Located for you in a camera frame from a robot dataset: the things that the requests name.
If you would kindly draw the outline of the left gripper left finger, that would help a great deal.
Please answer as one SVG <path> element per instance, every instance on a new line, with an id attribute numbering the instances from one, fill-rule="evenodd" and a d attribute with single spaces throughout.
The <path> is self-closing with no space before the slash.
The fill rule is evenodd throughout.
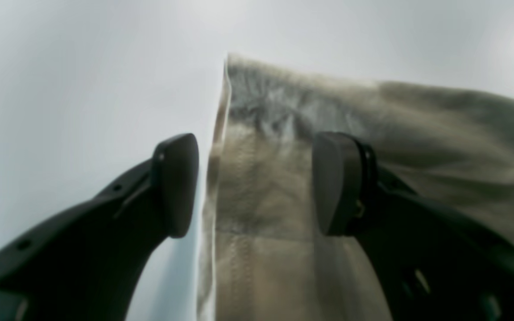
<path id="1" fill-rule="evenodd" d="M 124 321 L 151 254 L 191 224 L 199 170 L 192 133 L 98 195 L 0 249 L 0 321 Z"/>

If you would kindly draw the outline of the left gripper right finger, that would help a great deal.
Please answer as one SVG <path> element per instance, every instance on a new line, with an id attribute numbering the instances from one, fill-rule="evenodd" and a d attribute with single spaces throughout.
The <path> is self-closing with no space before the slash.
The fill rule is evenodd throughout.
<path id="1" fill-rule="evenodd" d="M 514 321 L 502 236 L 417 195 L 349 134 L 315 134 L 312 176 L 320 231 L 359 242 L 395 321 Z"/>

